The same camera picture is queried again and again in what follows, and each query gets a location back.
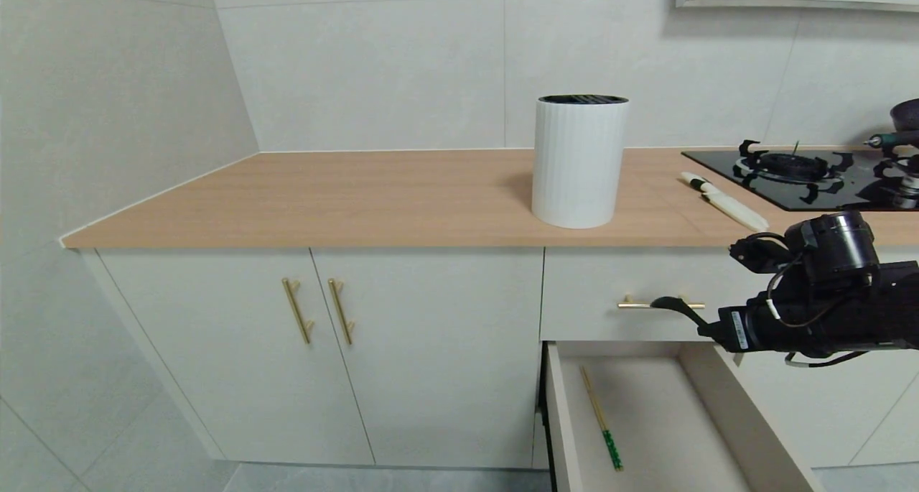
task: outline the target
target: floor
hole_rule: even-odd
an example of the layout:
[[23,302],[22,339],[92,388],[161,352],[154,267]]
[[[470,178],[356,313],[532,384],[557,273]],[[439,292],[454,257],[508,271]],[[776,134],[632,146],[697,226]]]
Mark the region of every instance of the floor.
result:
[[[827,492],[919,492],[919,463],[815,469]],[[224,492],[551,492],[548,472],[243,463]]]

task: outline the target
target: kitchen counter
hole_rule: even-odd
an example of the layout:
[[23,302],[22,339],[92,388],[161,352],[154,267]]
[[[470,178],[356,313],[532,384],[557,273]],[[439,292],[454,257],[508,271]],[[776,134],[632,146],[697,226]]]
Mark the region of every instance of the kitchen counter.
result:
[[[319,246],[728,246],[751,231],[679,180],[692,171],[756,210],[788,213],[680,155],[626,149],[616,214],[566,230],[531,214],[532,149],[256,154],[62,239],[69,249]],[[877,244],[919,243],[919,213],[864,213]]]

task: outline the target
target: green chopstick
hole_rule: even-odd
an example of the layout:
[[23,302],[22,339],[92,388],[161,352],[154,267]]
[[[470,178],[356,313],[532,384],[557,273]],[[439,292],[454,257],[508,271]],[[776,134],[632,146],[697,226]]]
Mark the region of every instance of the green chopstick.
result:
[[613,435],[610,434],[610,428],[607,427],[607,421],[603,419],[603,410],[600,409],[600,402],[597,401],[597,395],[594,395],[594,387],[590,385],[590,377],[587,376],[587,368],[581,367],[581,377],[584,377],[584,386],[587,387],[587,396],[590,398],[590,404],[594,407],[594,414],[597,415],[597,423],[600,424],[600,430],[603,431],[603,440],[607,443],[607,450],[610,452],[610,458],[613,460],[613,468],[616,472],[622,471],[620,452],[616,450],[616,443],[613,442]]

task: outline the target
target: gas stove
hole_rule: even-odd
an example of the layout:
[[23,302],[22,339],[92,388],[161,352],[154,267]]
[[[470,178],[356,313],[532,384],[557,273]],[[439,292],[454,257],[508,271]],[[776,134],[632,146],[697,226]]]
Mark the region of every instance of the gas stove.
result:
[[751,149],[683,155],[782,210],[919,210],[919,149]]

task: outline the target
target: drawer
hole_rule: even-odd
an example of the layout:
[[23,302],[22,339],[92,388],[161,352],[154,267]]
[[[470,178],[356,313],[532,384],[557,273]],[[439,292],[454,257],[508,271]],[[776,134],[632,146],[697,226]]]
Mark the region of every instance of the drawer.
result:
[[[561,492],[823,490],[707,342],[560,342],[546,351],[552,472]],[[620,453],[616,472],[581,377]]]
[[726,249],[546,249],[542,326],[545,341],[698,341],[683,315],[658,309],[622,309],[660,296],[702,302],[709,322],[717,309],[742,305],[765,289]]

